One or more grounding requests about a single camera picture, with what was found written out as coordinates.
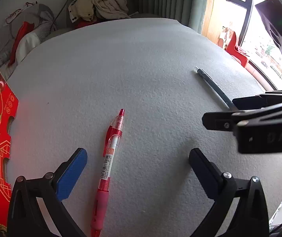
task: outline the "barcode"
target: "barcode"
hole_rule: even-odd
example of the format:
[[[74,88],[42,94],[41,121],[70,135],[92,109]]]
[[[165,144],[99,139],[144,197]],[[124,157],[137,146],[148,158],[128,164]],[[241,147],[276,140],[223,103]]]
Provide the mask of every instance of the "barcode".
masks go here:
[[[103,168],[102,168],[102,175],[101,175],[101,177],[104,178],[105,180],[108,179],[109,166],[110,166],[111,158],[112,158],[111,155],[105,156],[104,165],[103,165]]]

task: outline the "pen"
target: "pen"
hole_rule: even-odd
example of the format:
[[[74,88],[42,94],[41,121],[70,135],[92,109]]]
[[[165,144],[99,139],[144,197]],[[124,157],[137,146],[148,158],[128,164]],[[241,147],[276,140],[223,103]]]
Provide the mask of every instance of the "pen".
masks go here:
[[[110,183],[110,170],[113,164],[115,152],[117,151],[122,136],[123,117],[125,110],[121,109],[119,115],[110,124],[105,140],[105,147],[103,157],[105,158],[102,174],[99,179],[99,186],[94,201],[93,217],[90,224],[91,237],[99,237],[104,217],[107,210],[108,196],[109,196],[109,183]]]
[[[221,97],[221,99],[225,102],[225,104],[230,109],[237,110],[236,106],[233,104],[233,102],[230,100],[230,98],[221,90],[221,88],[217,85],[217,83],[202,69],[199,69],[196,67],[197,73],[199,76],[201,76],[215,92]]]

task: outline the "white table surface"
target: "white table surface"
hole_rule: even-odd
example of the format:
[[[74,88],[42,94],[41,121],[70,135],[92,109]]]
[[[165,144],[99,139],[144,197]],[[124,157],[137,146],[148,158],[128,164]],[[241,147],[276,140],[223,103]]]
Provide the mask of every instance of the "white table surface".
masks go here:
[[[238,154],[232,133],[203,127],[205,112],[226,106],[196,66],[231,99],[262,93],[229,54],[174,20],[100,23],[36,47],[8,81],[19,99],[9,183],[42,177],[86,149],[87,166],[63,203],[90,236],[105,134],[124,108],[101,236],[190,236],[212,205],[188,163],[195,147],[234,177],[259,176],[272,215],[282,199],[282,154]]]

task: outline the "pink pen grip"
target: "pink pen grip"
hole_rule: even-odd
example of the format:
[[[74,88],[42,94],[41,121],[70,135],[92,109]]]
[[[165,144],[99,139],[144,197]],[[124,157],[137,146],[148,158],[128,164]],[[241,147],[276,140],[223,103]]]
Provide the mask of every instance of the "pink pen grip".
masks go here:
[[[95,230],[101,230],[104,222],[109,192],[98,190],[95,197],[93,218],[90,226]]]

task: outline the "pen tip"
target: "pen tip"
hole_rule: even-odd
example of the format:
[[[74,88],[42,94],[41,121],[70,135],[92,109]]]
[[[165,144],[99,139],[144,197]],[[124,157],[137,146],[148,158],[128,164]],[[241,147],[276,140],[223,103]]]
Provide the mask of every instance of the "pen tip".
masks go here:
[[[119,112],[119,116],[124,116],[124,115],[125,115],[125,110],[121,109],[120,112]]]
[[[91,237],[99,237],[100,233],[101,233],[100,230],[95,230],[93,228],[91,228],[90,230]]]

